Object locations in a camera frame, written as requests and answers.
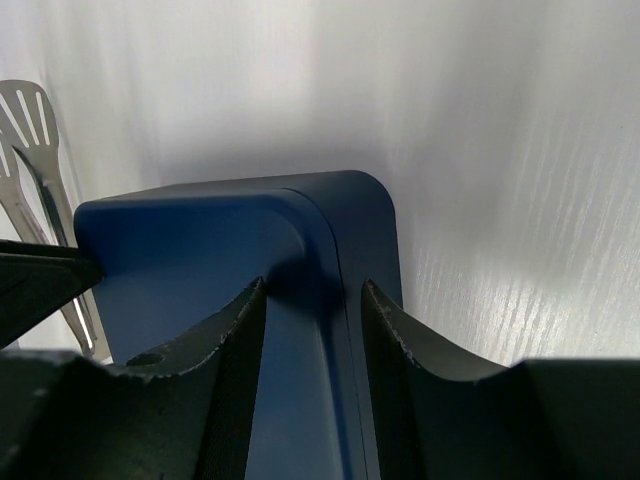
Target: black object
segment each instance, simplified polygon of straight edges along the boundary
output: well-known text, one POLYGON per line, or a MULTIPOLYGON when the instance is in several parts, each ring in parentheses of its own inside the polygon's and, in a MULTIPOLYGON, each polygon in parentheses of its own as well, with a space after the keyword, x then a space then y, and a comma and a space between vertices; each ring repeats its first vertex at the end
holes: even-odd
POLYGON ((258 279, 126 367, 0 353, 0 478, 244 478, 264 326, 258 279))
POLYGON ((640 363, 504 369, 403 312, 372 282, 363 334, 381 478, 637 478, 640 363))
POLYGON ((102 277, 78 249, 0 241, 0 349, 102 277))

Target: kitchen utensil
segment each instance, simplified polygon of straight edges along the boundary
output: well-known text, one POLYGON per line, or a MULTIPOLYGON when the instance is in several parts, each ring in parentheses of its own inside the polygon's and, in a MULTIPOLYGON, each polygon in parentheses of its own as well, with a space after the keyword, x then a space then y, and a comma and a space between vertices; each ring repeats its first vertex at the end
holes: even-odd
MULTIPOLYGON (((49 243, 20 186, 20 172, 15 152, 9 140, 2 134, 0 134, 0 160, 2 163, 0 165, 0 204, 7 212, 18 236, 27 243, 49 243)), ((82 353, 90 355, 92 345, 82 327, 75 304, 70 302, 60 310, 78 340, 82 353)))
MULTIPOLYGON (((25 80, 0 81, 0 130, 8 137, 33 176, 47 221, 58 244, 77 246, 73 212, 60 175, 58 126, 51 102, 40 85, 25 80)), ((96 330, 101 332, 102 327, 91 293, 78 297, 76 305, 85 321, 89 343, 97 359, 106 358, 106 338, 103 334, 96 335, 96 330)))

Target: table surface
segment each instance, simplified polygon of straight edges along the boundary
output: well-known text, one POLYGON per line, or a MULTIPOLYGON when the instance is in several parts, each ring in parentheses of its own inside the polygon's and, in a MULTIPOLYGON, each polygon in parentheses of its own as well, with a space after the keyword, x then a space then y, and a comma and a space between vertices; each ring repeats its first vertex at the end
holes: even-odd
POLYGON ((51 94, 74 202, 364 170, 427 325, 504 364, 640 353, 638 2, 3 5, 0 77, 51 94))

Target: dark blue container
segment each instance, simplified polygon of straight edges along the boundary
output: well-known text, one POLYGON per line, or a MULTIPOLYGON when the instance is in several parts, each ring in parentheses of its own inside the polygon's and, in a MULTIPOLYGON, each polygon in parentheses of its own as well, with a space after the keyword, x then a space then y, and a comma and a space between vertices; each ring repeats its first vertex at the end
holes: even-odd
POLYGON ((379 478, 360 323, 371 278, 402 305, 393 204, 345 171, 176 185, 82 205, 80 247, 116 362, 251 280, 269 300, 248 479, 379 478))

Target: silver tongs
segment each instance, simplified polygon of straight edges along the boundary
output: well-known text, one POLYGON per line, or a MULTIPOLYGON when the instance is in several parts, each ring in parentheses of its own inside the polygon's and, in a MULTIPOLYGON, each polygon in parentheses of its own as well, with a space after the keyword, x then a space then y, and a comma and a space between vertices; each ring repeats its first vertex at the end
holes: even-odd
MULTIPOLYGON (((14 151, 33 177, 57 243, 76 247, 73 212, 60 175, 58 126, 42 87, 24 80, 0 81, 0 132, 4 135, 2 160, 6 159, 8 166, 6 178, 0 180, 0 201, 18 235, 25 242, 48 243, 24 198, 14 151)), ((86 292, 61 311, 83 354, 98 360, 106 358, 106 338, 91 293, 86 292)))

